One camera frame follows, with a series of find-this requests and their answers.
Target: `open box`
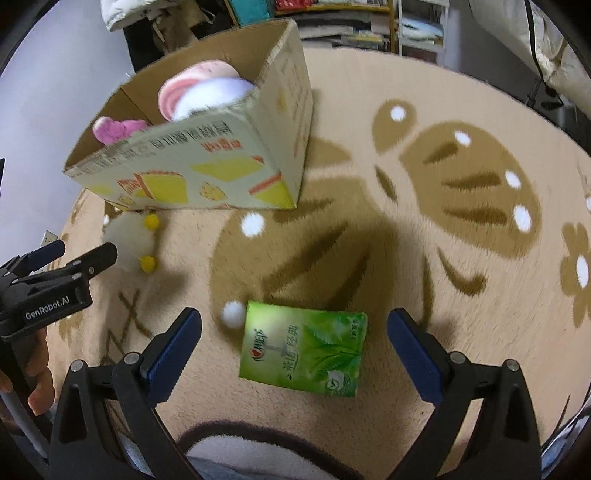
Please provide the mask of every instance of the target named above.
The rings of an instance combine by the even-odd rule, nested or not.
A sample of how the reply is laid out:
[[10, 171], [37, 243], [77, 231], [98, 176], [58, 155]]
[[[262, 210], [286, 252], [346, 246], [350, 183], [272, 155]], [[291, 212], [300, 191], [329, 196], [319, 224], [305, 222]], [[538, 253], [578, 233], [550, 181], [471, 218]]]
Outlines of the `open box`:
[[[158, 91], [203, 60], [224, 60], [256, 85], [239, 101], [167, 122]], [[109, 98], [70, 154], [64, 173], [122, 209], [296, 207], [313, 101], [297, 27], [272, 20], [228, 30], [138, 72]], [[152, 126], [103, 146], [96, 118]]]

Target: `blue gripper pad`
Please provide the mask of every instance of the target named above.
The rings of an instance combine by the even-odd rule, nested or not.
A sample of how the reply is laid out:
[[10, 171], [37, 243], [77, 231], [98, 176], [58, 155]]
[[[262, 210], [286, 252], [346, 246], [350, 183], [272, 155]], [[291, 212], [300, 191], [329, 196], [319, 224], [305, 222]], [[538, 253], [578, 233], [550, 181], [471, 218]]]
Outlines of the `blue gripper pad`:
[[45, 267], [66, 253], [66, 245], [61, 240], [51, 242], [27, 255], [27, 269], [34, 272]]
[[145, 348], [139, 374], [146, 382], [148, 402], [155, 406], [168, 400], [201, 338], [201, 315], [186, 307], [164, 333]]
[[443, 401], [443, 374], [418, 340], [420, 331], [410, 315], [392, 310], [388, 315], [388, 339], [423, 401], [439, 405]]

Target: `power outlet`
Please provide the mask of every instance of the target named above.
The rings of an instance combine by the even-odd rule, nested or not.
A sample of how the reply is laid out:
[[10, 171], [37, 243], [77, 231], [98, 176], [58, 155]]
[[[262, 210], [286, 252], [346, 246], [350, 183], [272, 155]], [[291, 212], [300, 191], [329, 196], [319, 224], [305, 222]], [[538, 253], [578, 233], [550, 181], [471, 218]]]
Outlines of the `power outlet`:
[[49, 245], [50, 243], [55, 242], [58, 239], [58, 236], [54, 233], [51, 233], [49, 230], [45, 230], [45, 235], [43, 235], [43, 240], [41, 240], [41, 246], [44, 247]]

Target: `beige blanket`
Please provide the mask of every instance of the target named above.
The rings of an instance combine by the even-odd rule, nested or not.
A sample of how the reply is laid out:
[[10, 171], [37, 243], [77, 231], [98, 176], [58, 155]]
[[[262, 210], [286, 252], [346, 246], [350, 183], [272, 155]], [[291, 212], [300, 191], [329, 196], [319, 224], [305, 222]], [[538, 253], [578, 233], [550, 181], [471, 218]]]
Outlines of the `beige blanket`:
[[[309, 50], [306, 60], [315, 112], [299, 207], [258, 212], [264, 228], [251, 237], [244, 210], [163, 213], [159, 269], [107, 270], [92, 281], [94, 305], [50, 328], [58, 385], [72, 360], [141, 351], [192, 306], [203, 337], [158, 407], [185, 450], [214, 458], [212, 443], [195, 444], [225, 432], [281, 445], [334, 476], [385, 478], [432, 411], [387, 341], [385, 319], [401, 306], [474, 362], [517, 359], [545, 440], [567, 402], [565, 419], [580, 407], [591, 378], [591, 160], [535, 112], [468, 77], [353, 50]], [[82, 192], [60, 264], [100, 242], [104, 214], [104, 202]], [[249, 299], [367, 312], [357, 397], [238, 378], [241, 334], [220, 313]]]

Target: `white plush toy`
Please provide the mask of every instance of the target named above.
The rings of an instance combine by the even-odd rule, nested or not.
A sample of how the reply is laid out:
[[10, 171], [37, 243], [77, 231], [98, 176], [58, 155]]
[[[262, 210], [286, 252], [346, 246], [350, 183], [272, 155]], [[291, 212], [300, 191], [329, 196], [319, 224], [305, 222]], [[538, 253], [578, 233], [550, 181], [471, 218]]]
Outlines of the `white plush toy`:
[[128, 272], [156, 269], [155, 232], [160, 219], [155, 213], [123, 212], [112, 220], [105, 216], [104, 223], [103, 242], [117, 247], [115, 265]]

